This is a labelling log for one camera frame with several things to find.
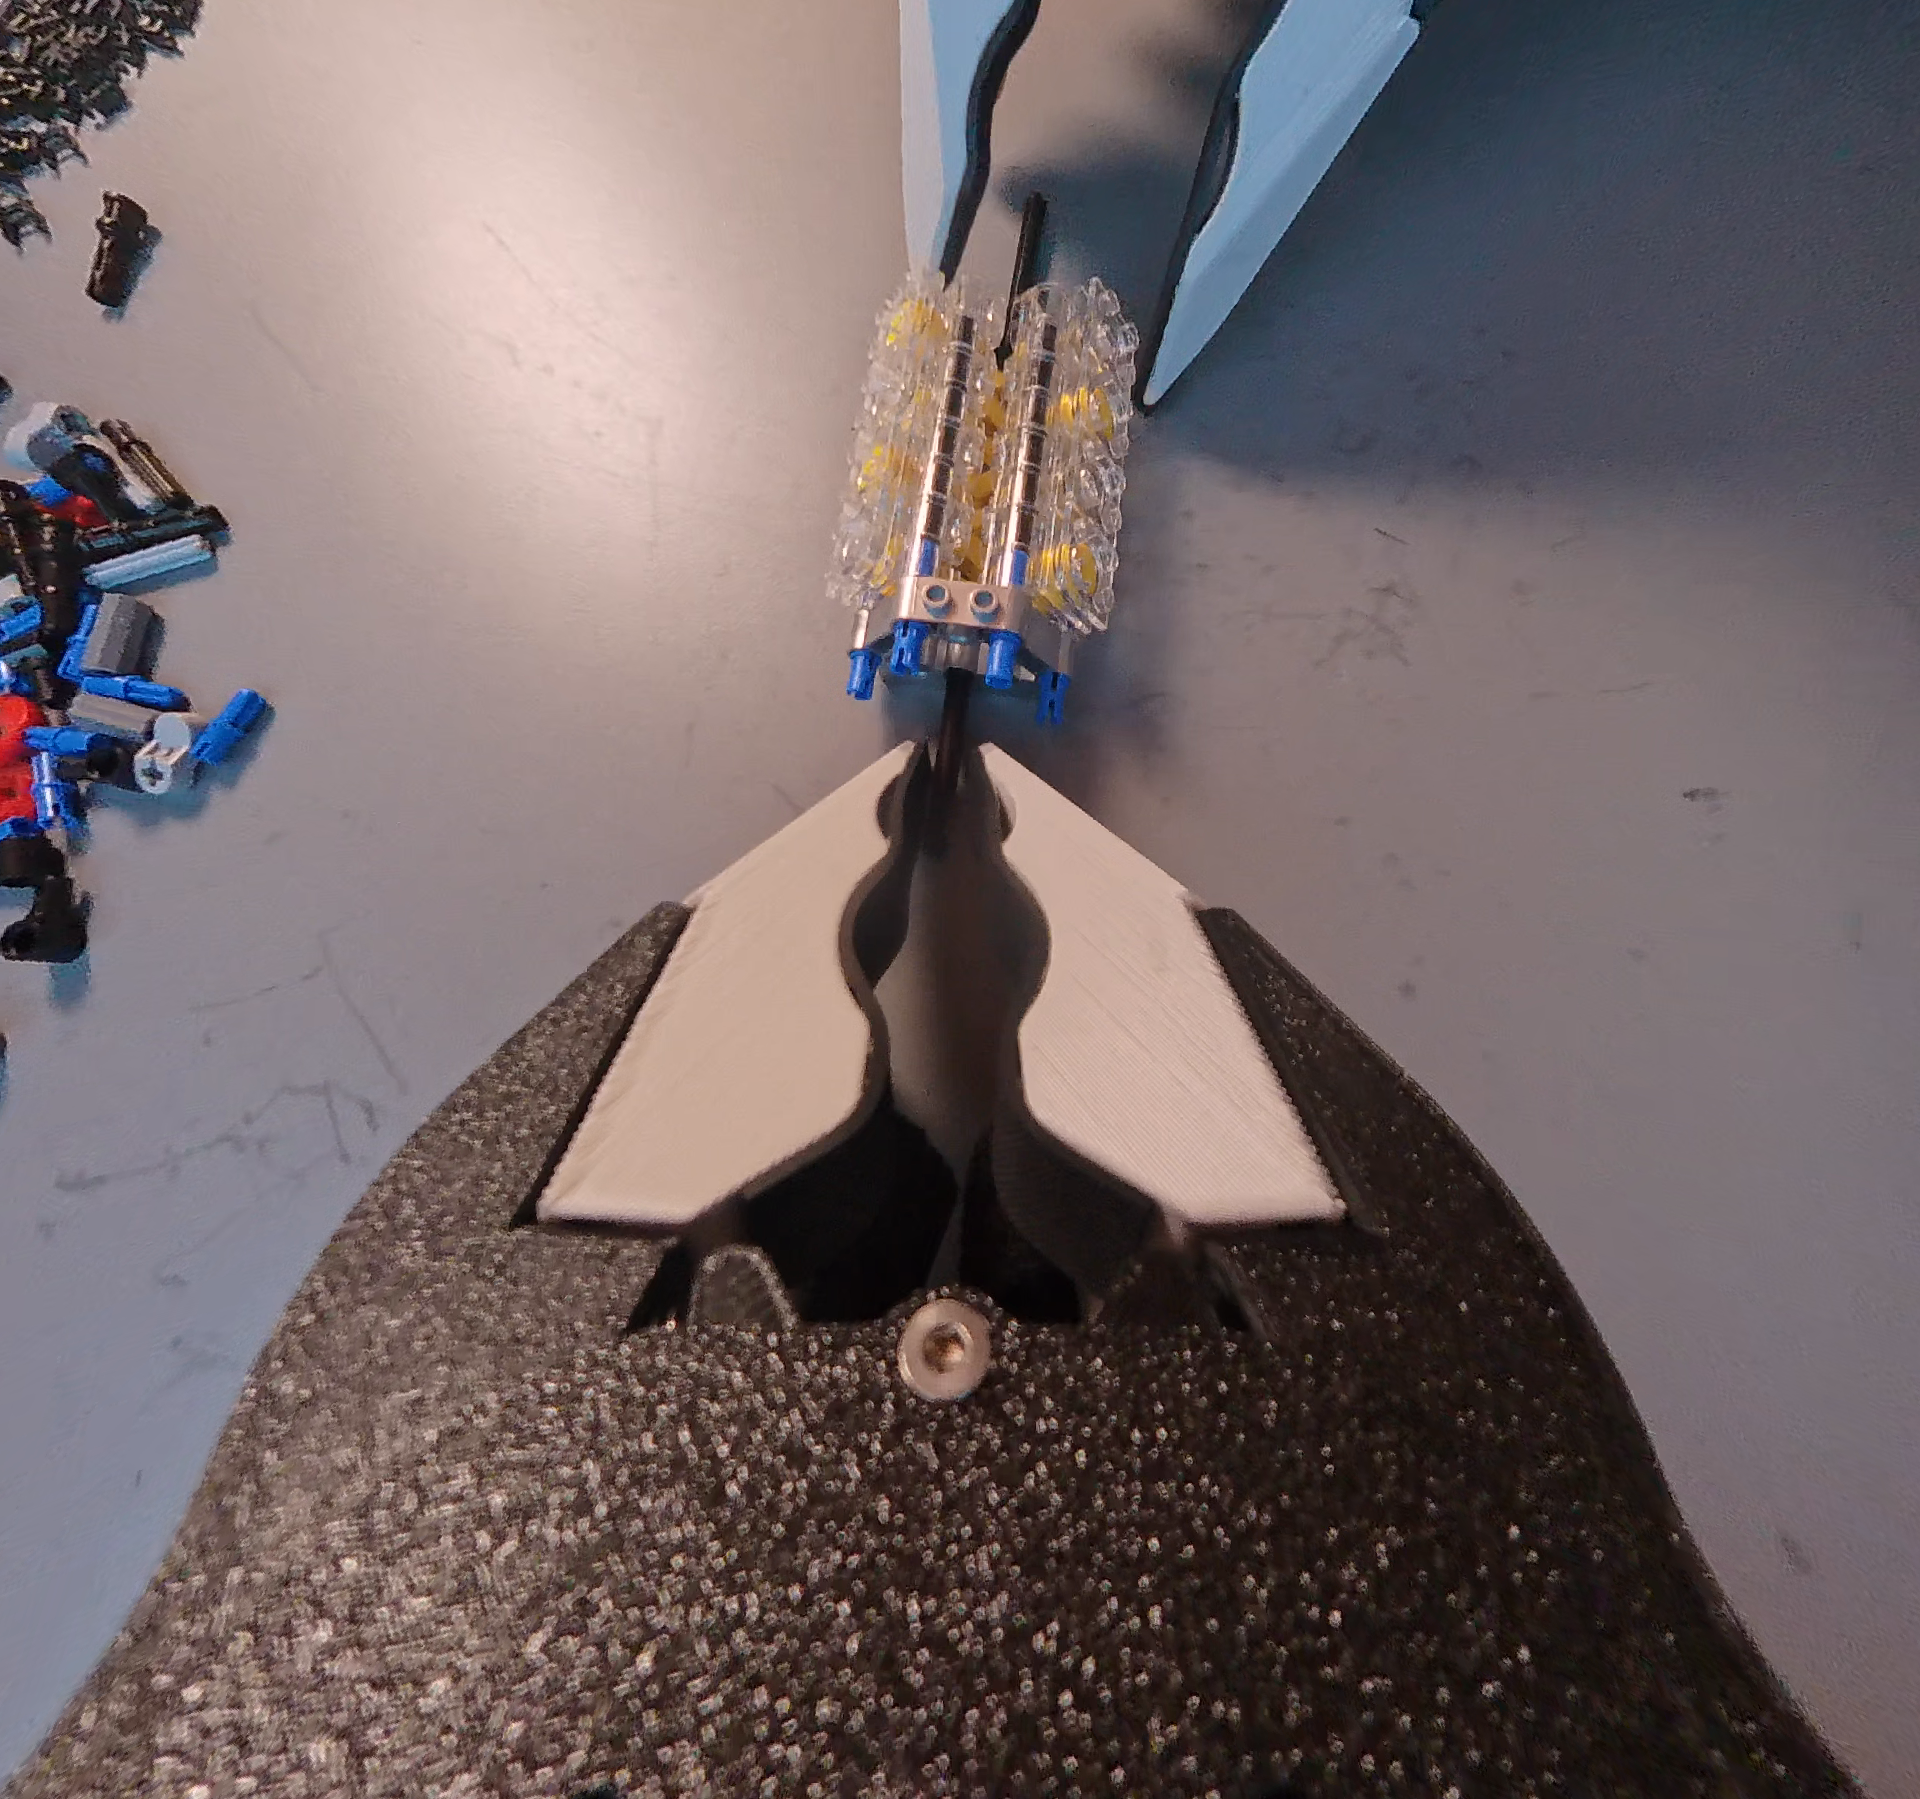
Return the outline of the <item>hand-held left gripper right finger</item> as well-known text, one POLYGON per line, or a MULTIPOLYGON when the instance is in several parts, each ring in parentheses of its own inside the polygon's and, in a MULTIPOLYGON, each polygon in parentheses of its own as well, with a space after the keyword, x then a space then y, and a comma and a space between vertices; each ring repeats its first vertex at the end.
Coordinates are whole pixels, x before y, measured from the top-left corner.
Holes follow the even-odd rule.
POLYGON ((1344 1201, 1186 890, 997 746, 1006 864, 1046 928, 1019 1030, 1039 1130, 1203 1228, 1338 1219, 1344 1201))

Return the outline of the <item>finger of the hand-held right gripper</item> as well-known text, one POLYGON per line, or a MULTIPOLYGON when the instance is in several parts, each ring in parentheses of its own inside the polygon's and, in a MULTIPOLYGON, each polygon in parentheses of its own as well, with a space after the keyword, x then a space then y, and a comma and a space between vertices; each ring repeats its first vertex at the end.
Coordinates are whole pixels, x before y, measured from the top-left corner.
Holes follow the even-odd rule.
POLYGON ((901 0, 903 226, 955 278, 989 175, 989 124, 1040 0, 901 0))
POLYGON ((1419 35, 1423 0, 1264 0, 1200 151, 1141 341, 1158 406, 1222 327, 1419 35))

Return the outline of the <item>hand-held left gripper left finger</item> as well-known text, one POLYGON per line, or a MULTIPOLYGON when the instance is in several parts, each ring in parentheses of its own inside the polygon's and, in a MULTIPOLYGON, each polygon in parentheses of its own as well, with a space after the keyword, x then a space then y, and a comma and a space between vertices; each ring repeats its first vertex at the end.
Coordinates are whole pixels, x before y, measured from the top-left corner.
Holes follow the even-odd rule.
POLYGON ((690 902, 538 1200, 542 1222, 681 1231, 824 1154, 890 1078, 925 749, 901 743, 690 902))

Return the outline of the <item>clear toy brick engine model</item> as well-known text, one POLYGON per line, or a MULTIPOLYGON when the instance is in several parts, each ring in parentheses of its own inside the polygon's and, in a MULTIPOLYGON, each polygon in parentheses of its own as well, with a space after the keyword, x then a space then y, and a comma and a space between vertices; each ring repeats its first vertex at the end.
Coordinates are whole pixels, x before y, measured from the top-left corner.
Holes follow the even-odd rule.
POLYGON ((1033 194, 1009 299, 912 273, 881 315, 833 542, 848 691, 945 684, 939 793, 973 690, 1033 684, 1039 723, 1062 723, 1076 648, 1116 608, 1138 335, 1104 281, 1040 278, 1045 223, 1033 194))

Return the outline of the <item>grey desk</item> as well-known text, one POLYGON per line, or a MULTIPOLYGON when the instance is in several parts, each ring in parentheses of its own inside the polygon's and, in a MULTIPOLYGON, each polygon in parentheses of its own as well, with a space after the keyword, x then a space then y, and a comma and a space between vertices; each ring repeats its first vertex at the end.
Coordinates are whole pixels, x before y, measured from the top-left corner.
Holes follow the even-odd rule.
MULTIPOLYGON (((897 0, 202 0, 35 183, 14 406, 223 508, 164 672, 277 717, 3 970, 3 1770, 398 1143, 901 737, 824 591, 897 59, 897 0)), ((1463 1124, 1914 1797, 1918 0, 1443 0, 997 737, 1463 1124)))

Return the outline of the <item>pile of mixed toy parts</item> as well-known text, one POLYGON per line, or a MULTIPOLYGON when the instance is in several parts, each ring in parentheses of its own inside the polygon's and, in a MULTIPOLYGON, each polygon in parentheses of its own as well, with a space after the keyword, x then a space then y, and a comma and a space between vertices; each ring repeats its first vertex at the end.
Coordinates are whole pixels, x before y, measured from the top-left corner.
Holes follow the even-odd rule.
POLYGON ((213 573, 226 518, 126 421, 43 400, 3 438, 3 960, 91 946, 71 873, 92 796, 198 788, 269 718, 253 690, 193 705, 159 678, 156 588, 213 573))

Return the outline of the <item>black toy connector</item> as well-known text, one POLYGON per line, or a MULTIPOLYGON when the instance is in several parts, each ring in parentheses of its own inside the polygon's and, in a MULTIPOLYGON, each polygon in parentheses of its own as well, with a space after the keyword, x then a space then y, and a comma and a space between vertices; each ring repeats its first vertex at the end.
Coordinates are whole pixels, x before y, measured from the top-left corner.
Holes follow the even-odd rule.
POLYGON ((159 244, 150 208, 129 194, 104 190, 95 217, 95 251, 85 294, 104 314, 120 315, 159 244))

